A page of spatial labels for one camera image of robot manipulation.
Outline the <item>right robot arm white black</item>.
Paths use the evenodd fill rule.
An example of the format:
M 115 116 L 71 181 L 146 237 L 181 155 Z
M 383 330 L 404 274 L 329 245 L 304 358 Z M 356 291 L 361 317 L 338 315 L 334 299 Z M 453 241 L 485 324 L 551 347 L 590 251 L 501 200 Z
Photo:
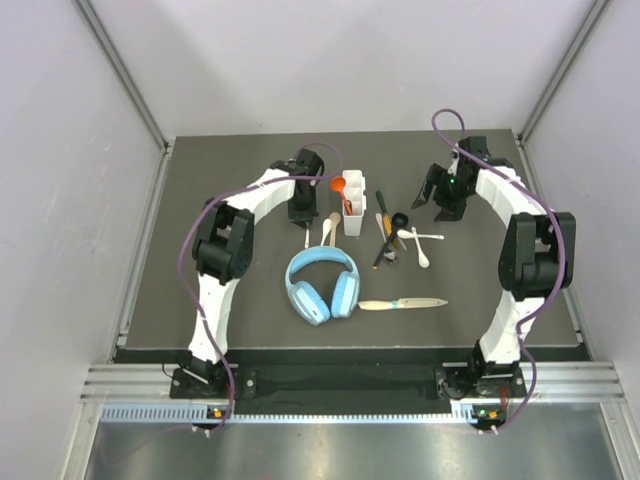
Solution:
M 477 195 L 506 228 L 498 262 L 502 294 L 494 318 L 466 369 L 450 370 L 440 381 L 442 395 L 461 400 L 494 395 L 515 382 L 538 310 L 572 281 L 576 219 L 569 212 L 549 214 L 511 163 L 490 154 L 485 137 L 461 139 L 452 157 L 448 168 L 430 166 L 414 207 L 433 201 L 440 209 L 436 221 L 456 222 L 468 198 Z

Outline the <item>beige wooden spoon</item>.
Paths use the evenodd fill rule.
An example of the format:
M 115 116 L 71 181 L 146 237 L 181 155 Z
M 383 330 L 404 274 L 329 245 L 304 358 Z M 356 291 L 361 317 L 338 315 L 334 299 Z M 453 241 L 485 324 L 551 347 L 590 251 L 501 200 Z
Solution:
M 341 222 L 341 214 L 339 212 L 332 212 L 329 215 L 329 220 L 331 222 L 330 235 L 329 235 L 329 246 L 330 247 L 335 247 L 336 246 L 337 230 L 338 230 L 338 226 L 339 226 L 339 224 Z

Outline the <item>orange plastic spoon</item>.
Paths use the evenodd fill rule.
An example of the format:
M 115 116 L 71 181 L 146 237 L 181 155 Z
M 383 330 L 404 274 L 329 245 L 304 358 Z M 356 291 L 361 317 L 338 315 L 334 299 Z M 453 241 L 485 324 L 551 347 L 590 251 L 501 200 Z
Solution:
M 341 196 L 342 204 L 343 204 L 344 209 L 346 211 L 346 208 L 345 208 L 346 201 L 349 200 L 346 197 L 346 193 L 345 193 L 346 179 L 343 176 L 336 176 L 336 177 L 332 178 L 331 181 L 330 181 L 330 188 L 331 188 L 332 191 L 338 193 Z

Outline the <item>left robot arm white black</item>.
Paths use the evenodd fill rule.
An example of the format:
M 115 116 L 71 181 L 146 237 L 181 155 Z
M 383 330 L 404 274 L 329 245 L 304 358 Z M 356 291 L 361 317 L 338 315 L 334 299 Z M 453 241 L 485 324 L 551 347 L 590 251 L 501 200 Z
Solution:
M 195 262 L 199 290 L 187 291 L 196 306 L 188 352 L 177 363 L 202 398 L 235 395 L 226 358 L 227 325 L 235 290 L 253 257 L 257 223 L 281 204 L 288 219 L 309 229 L 318 216 L 316 186 L 328 177 L 324 161 L 302 148 L 293 158 L 270 165 L 247 187 L 208 200 L 189 230 L 178 258 L 184 274 L 187 251 Z

